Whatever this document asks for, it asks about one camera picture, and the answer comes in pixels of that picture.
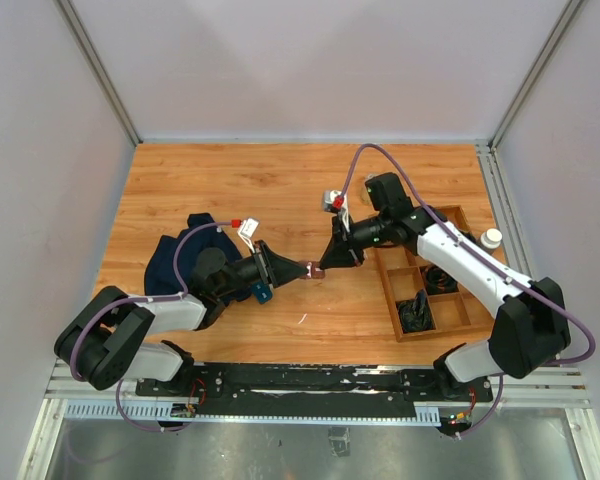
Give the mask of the red pill organizer box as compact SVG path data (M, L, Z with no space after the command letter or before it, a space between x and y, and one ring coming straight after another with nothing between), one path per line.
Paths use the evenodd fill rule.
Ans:
M314 261L301 261L301 265L305 269L303 279L306 280L321 280L326 276L326 272L319 267L319 264Z

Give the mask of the clear pill bottle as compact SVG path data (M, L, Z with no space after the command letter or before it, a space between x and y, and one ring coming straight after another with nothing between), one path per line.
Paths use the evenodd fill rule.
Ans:
M373 180L375 177L376 177L376 174L368 174L365 176L365 178L362 182L361 189L360 189L360 199L364 205L367 205L367 206L372 205L372 199L370 197L370 188L368 187L367 183L370 182L371 180Z

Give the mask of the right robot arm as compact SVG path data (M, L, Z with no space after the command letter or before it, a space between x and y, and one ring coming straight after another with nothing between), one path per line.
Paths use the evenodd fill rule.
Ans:
M483 251L429 206L414 206L398 176L385 173L365 184L375 216L354 221L344 192L328 190L323 208L332 213L332 234L319 267L352 268L366 250L386 243L405 248L466 288L494 320L488 339L459 345L435 360L433 387L446 400L469 382L505 374L523 379L571 343L560 286L534 281Z

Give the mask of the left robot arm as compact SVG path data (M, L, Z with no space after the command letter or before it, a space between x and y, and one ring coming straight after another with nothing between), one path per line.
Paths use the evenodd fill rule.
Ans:
M74 378L96 390L124 378L153 379L180 396L194 383L194 371L184 365L185 352L168 343L147 343L146 337L208 329L240 294L267 302L273 289L308 274L306 262L278 255L263 241L249 257L234 262L221 249L206 248L185 293L135 296L115 286L103 288L60 333L54 354Z

